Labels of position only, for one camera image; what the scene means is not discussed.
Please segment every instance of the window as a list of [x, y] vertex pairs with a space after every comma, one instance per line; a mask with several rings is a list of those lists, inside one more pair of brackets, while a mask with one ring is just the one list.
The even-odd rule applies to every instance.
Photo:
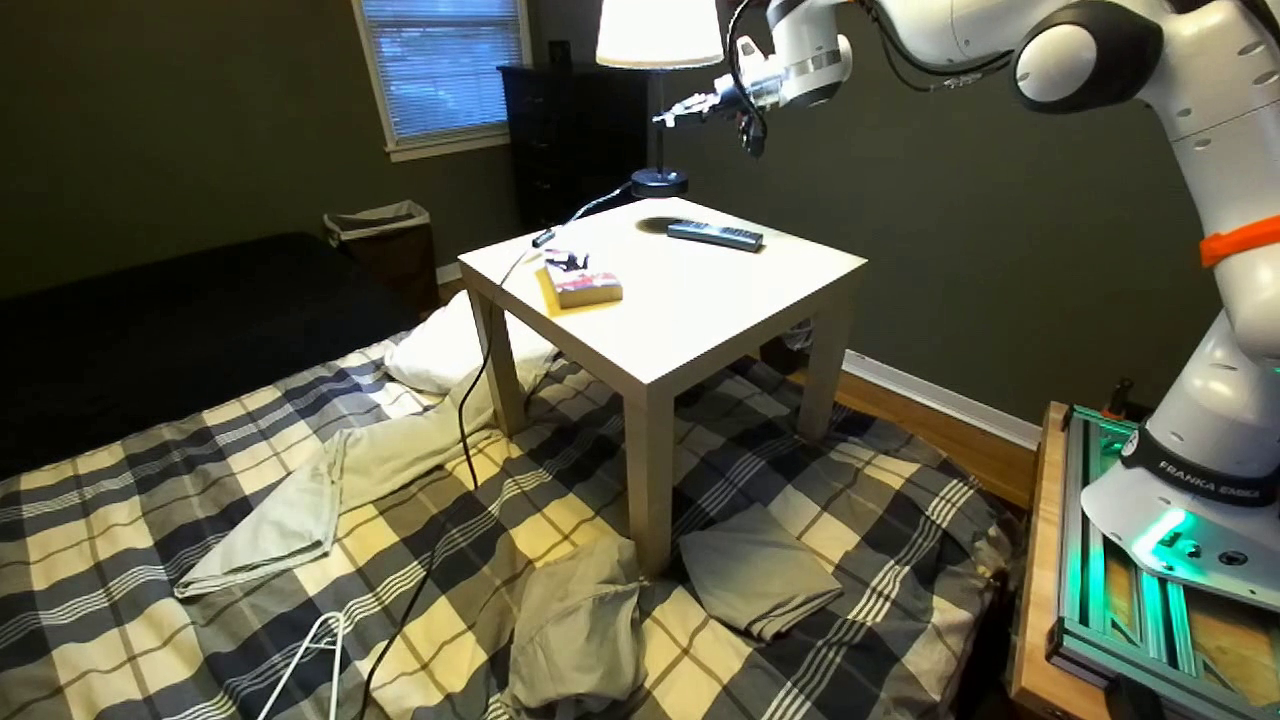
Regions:
[[499, 64], [530, 61], [526, 0], [354, 0], [393, 161], [510, 140]]

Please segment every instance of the remote control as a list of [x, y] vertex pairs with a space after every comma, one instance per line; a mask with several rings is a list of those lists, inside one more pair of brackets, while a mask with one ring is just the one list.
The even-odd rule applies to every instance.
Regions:
[[753, 228], [721, 228], [721, 224], [669, 224], [669, 234], [677, 240], [697, 240], [697, 244], [721, 244], [721, 246], [741, 246], [741, 250], [760, 250], [764, 234]]

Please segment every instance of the bed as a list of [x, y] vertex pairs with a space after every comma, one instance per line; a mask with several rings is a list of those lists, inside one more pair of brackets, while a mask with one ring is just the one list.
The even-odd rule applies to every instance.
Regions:
[[[326, 559], [176, 600], [172, 583], [326, 441], [435, 412], [435, 394], [383, 372], [413, 321], [375, 289], [373, 301], [355, 291], [365, 278], [326, 244], [292, 246], [292, 272], [321, 250], [354, 291], [349, 313], [329, 305], [346, 323], [329, 349], [309, 332], [314, 349], [292, 349], [277, 323], [290, 313], [266, 316], [279, 296], [245, 305], [239, 323], [260, 316], [279, 334], [267, 349], [249, 332], [252, 350], [295, 354], [295, 369], [221, 381], [217, 394], [189, 394], [202, 408], [165, 418], [126, 412], [150, 422], [120, 436], [69, 428], [85, 448], [57, 461], [49, 452], [69, 444], [33, 441], [42, 452], [10, 457], [24, 468], [0, 478], [0, 720], [542, 715], [510, 692], [519, 587], [626, 536], [619, 403], [567, 360], [530, 390], [519, 436], [472, 433], [468, 457], [346, 513]], [[239, 246], [238, 265], [257, 266], [257, 250]], [[169, 332], [150, 343], [176, 349], [193, 323]], [[867, 415], [838, 412], [824, 444], [795, 444], [795, 403], [760, 360], [679, 394], [677, 536], [768, 506], [839, 597], [753, 639], [708, 617], [684, 568], [645, 581], [642, 686], [606, 715], [949, 715], [1009, 573], [1002, 520], [931, 448]]]

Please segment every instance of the gray cloth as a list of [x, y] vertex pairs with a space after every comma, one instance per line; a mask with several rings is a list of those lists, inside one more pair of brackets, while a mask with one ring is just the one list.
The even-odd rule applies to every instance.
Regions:
[[[373, 504], [461, 457], [456, 399], [461, 386], [426, 415], [346, 428], [326, 441], [304, 468], [283, 476], [260, 506], [176, 581], [172, 597], [193, 600], [223, 592], [329, 555], [341, 513]], [[491, 415], [486, 381], [466, 412], [468, 433]]]
[[526, 707], [626, 698], [642, 686], [637, 545], [599, 538], [526, 581], [511, 695]]
[[748, 635], [773, 639], [839, 597], [838, 576], [768, 506], [679, 536], [701, 603]]

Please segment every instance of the table top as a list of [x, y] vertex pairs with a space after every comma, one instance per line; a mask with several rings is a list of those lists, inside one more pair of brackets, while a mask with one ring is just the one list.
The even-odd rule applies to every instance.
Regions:
[[[703, 218], [764, 231], [764, 250], [712, 246], [645, 231], [642, 218]], [[549, 313], [533, 234], [461, 254], [466, 278], [499, 291], [510, 313], [555, 343], [579, 343], [642, 385], [655, 385], [712, 349], [743, 334], [848, 278], [866, 261], [693, 198], [637, 198], [555, 228], [549, 246], [590, 250], [626, 283], [626, 301]]]

